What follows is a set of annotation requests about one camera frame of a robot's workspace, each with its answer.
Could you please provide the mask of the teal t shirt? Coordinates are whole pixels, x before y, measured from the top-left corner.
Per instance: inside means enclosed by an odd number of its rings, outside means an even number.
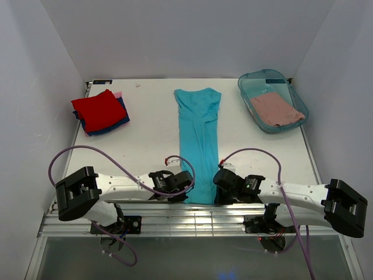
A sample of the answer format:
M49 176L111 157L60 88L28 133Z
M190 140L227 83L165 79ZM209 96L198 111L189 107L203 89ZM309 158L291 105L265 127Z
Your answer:
M218 171L217 137L221 93L206 88L198 91L176 89L180 131L180 155L188 160L196 173L195 185L187 204L213 205L217 187L213 184Z

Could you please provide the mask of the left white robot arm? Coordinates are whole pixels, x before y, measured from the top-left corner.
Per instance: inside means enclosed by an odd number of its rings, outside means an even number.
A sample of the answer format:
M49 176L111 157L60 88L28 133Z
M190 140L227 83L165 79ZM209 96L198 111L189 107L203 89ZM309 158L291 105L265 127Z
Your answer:
M193 177L188 171L151 172L135 177L109 176L86 166L56 183L58 218L74 221L80 218L110 227L124 219L115 201L186 200Z

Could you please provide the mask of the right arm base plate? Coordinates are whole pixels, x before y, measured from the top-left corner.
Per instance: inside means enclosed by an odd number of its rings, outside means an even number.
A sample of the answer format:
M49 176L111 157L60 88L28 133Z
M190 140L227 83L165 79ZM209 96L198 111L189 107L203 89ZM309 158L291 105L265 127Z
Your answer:
M294 226L282 226L274 219L266 220L264 216L245 215L243 220L246 233L263 233L276 235L280 233L295 233Z

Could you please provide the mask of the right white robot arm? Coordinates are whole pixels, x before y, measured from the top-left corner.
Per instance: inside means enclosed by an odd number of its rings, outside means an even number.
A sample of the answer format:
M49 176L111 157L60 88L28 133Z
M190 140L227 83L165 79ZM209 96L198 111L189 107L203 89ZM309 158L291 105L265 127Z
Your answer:
M218 204L236 202L263 204L265 212L245 225L251 233L292 232L299 225L323 226L353 238L362 238L368 201L342 180L328 184L299 185L259 175L242 178L229 169L220 169L213 178Z

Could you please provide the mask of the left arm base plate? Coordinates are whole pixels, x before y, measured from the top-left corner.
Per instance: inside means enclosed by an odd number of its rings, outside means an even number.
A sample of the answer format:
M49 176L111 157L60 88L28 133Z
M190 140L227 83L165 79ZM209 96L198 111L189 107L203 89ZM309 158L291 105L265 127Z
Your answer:
M106 232L111 234L121 235L121 234L140 234L142 226L142 217L141 216L123 216L118 217L117 221L108 226L100 227Z

